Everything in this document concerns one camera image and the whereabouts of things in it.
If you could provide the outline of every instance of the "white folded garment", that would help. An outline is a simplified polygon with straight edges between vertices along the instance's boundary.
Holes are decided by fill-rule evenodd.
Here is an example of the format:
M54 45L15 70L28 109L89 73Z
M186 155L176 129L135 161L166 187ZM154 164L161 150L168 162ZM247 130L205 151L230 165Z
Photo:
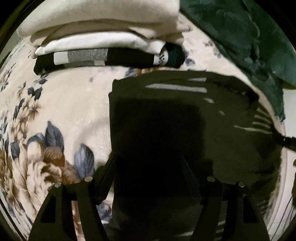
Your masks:
M19 26L27 37L39 30L71 22L116 19L136 23L175 21L179 0L45 0Z
M34 47L39 47L52 40L60 39L73 34L92 33L100 31L134 31L147 39L154 39L161 36L161 40L167 41L169 35L170 42L182 44L179 39L182 32L190 31L188 24L182 23L182 15L175 21L165 23L134 23L114 19L90 20L67 23L40 30L33 35L23 36L24 40Z
M44 46L40 46L35 54L40 56L52 52L91 49L91 48L132 48L146 53L159 55L165 41L148 40L134 33L128 32L96 32L87 34L75 34L53 40Z

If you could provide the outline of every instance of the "folded clothing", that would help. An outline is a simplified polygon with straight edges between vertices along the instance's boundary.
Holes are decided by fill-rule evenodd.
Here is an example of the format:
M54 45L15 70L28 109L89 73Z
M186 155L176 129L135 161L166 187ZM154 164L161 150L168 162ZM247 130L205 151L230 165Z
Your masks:
M190 26L182 23L180 15L176 21L154 24L134 23L114 19L89 20L42 29L23 38L30 45L39 47L42 44L65 36L99 31L134 31L147 39L159 38L165 42L181 45L184 38L183 36L180 37L180 35L182 32L190 31Z
M179 0L45 0L17 29L21 37L71 22L116 19L136 23L175 21Z
M147 53L159 55L164 45L165 42L162 40L148 40L129 32L109 31L75 34L53 40L44 46L40 46L35 54L40 56L73 49L117 47L139 49Z
M79 49L49 53L39 56L34 72L40 75L58 69L81 66L126 66L150 68L167 66L179 68L185 61L181 46L167 43L160 55L128 48Z

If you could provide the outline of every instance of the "metal screw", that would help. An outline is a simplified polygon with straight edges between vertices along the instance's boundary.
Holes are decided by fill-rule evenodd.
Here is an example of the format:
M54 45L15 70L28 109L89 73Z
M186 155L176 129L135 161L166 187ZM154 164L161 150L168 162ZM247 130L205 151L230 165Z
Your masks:
M54 184L54 186L55 186L56 188L59 188L61 185L62 185L61 182L56 182L56 183Z
M214 181L216 181L216 179L214 177L207 177L208 182L213 183Z
M239 186L240 186L241 188L244 188L246 185L245 185L243 182L239 182Z
M91 177L91 176L88 176L88 177L86 177L84 180L85 180L87 183L88 183L88 182L91 182L91 181L92 181L92 177Z

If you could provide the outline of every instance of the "green blanket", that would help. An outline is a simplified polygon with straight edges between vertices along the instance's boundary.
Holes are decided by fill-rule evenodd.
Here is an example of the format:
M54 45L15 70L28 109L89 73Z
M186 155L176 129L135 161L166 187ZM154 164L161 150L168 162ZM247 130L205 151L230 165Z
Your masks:
M181 0L182 12L215 42L285 119L282 86L296 86L296 53L253 0Z

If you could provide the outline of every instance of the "floral bedspread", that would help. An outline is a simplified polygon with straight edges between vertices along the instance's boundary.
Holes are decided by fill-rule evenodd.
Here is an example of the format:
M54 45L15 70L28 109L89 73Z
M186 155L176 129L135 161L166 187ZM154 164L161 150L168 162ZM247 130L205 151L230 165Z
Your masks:
M186 61L180 70L234 75L250 85L203 32L185 17L184 22L192 31L184 34ZM25 239L54 182L77 183L107 161L112 81L167 69L81 67L39 77L30 51L21 41L0 69L0 200ZM265 96L255 90L272 114ZM98 207L103 222L110 220L111 206L112 192ZM73 214L78 239L84 240L75 202Z

